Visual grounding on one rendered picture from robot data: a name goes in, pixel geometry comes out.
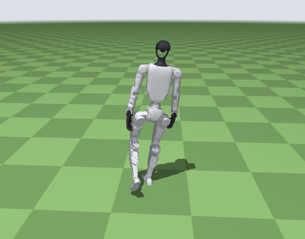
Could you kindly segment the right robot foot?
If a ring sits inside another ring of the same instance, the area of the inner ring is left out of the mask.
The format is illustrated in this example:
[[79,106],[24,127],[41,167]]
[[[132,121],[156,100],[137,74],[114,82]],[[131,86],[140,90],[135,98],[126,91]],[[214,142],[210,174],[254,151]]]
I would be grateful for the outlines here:
[[152,185],[153,184],[153,181],[152,181],[152,179],[149,177],[148,179],[146,178],[146,173],[143,173],[142,174],[142,178],[145,180],[145,182],[146,182],[146,184],[147,185]]

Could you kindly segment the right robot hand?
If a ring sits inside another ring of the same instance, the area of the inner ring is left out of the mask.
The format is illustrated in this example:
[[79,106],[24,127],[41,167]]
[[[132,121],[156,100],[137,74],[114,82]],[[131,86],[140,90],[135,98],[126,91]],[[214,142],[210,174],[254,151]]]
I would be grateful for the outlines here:
[[167,128],[172,128],[172,126],[173,126],[173,124],[174,124],[174,122],[175,122],[175,118],[177,117],[177,115],[176,115],[176,113],[173,113],[172,115],[171,115],[171,121],[170,121],[170,124],[167,126]]

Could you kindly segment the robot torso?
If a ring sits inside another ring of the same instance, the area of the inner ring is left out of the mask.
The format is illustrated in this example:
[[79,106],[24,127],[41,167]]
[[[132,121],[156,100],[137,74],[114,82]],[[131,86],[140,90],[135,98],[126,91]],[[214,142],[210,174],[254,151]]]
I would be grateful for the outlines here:
[[154,65],[153,61],[149,63],[146,90],[151,104],[146,107],[148,113],[146,121],[161,122],[163,110],[160,108],[160,101],[164,101],[169,94],[172,77],[173,67],[170,64],[162,67]]

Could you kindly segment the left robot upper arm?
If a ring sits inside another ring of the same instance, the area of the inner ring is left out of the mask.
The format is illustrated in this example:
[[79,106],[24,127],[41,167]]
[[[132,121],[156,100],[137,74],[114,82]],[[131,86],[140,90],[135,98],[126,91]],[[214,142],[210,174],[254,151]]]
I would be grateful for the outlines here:
[[143,82],[143,78],[144,78],[143,74],[147,73],[148,68],[149,68],[149,64],[141,64],[138,67],[136,77],[135,77],[133,94],[136,94],[136,95],[140,94],[140,92],[141,92],[140,86],[141,86],[141,84]]

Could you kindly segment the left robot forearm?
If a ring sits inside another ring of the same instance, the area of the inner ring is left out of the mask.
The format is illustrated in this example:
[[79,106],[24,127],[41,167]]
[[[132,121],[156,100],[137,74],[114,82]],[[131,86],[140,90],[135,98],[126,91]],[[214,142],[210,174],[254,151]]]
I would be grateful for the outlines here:
[[[129,102],[128,102],[128,108],[127,110],[130,110],[131,111],[131,114],[134,112],[134,107],[135,107],[135,104],[136,104],[136,100],[137,100],[137,96],[133,94],[133,90],[134,90],[134,86],[132,86],[131,88],[131,93],[130,93],[130,98],[129,98]],[[127,110],[126,110],[126,113],[127,113]]]

